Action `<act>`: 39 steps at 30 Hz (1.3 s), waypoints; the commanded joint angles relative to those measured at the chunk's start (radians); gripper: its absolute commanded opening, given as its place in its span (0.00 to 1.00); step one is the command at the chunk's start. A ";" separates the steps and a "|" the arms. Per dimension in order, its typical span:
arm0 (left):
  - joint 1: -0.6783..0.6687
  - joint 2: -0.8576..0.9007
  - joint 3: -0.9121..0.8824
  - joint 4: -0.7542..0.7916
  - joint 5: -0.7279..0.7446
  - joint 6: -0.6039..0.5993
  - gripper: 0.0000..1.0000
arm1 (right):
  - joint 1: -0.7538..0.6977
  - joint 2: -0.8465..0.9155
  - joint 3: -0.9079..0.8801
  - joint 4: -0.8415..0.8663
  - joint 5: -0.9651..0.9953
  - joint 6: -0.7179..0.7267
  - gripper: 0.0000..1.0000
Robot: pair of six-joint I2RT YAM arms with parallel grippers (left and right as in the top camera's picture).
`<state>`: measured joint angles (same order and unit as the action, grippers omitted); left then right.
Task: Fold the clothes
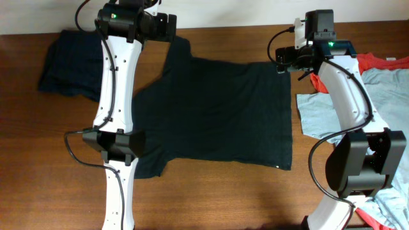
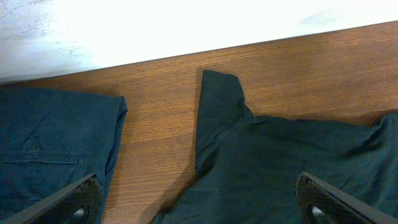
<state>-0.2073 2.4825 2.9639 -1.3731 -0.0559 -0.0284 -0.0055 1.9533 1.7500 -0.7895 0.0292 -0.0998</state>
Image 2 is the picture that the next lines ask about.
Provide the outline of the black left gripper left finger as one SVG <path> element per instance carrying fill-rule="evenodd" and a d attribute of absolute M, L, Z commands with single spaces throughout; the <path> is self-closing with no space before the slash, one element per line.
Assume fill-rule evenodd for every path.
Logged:
<path fill-rule="evenodd" d="M 1 220 L 2 224 L 95 224 L 102 191 L 96 174 L 88 174 L 26 209 Z"/>

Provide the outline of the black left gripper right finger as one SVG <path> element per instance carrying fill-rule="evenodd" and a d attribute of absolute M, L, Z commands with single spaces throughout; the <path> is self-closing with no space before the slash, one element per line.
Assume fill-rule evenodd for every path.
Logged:
<path fill-rule="evenodd" d="M 397 219 L 337 189 L 308 172 L 295 184 L 302 223 L 397 224 Z"/>

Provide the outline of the dark green t-shirt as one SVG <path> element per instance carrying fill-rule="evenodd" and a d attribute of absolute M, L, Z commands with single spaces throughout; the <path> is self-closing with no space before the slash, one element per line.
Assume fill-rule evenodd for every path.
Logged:
<path fill-rule="evenodd" d="M 205 70 L 195 170 L 154 223 L 299 223 L 302 171 L 396 216 L 397 115 L 370 127 L 254 116 L 236 76 Z"/>

